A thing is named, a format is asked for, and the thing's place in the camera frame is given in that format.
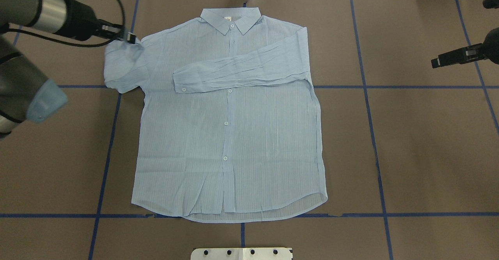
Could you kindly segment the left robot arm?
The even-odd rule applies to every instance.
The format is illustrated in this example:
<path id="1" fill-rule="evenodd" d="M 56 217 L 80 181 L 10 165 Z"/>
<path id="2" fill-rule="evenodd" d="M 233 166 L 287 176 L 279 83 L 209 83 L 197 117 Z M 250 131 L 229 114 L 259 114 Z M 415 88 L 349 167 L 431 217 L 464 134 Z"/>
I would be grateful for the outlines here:
<path id="1" fill-rule="evenodd" d="M 1 0 L 0 134 L 8 137 L 25 121 L 42 123 L 68 102 L 54 80 L 5 38 L 7 33 L 32 36 L 76 48 L 99 48 L 113 41 L 136 43 L 126 28 L 121 0 L 121 22 L 98 19 L 91 6 L 77 0 Z"/>

